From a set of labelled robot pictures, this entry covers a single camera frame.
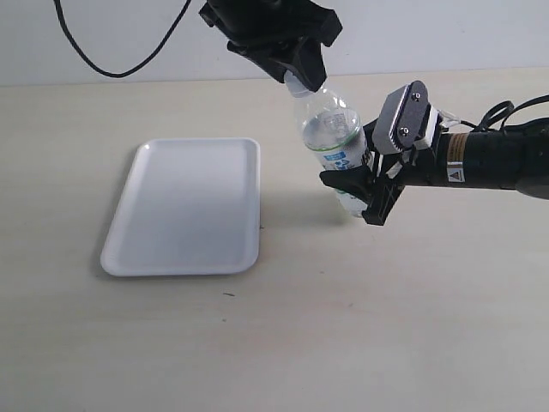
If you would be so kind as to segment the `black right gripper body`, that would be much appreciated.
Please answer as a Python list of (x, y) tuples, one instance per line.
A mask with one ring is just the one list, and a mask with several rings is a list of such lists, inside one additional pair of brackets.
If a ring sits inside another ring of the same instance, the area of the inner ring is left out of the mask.
[(362, 216), (369, 225), (383, 226), (407, 186), (433, 184), (436, 156), (432, 148), (411, 148), (400, 154), (371, 154), (371, 172), (365, 181), (367, 209)]

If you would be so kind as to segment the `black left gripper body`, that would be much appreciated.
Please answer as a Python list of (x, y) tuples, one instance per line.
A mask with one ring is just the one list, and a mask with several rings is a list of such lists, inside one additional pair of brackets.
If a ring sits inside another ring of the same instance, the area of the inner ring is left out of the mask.
[(238, 54), (330, 47), (342, 31), (336, 12), (312, 1), (207, 1), (199, 16)]

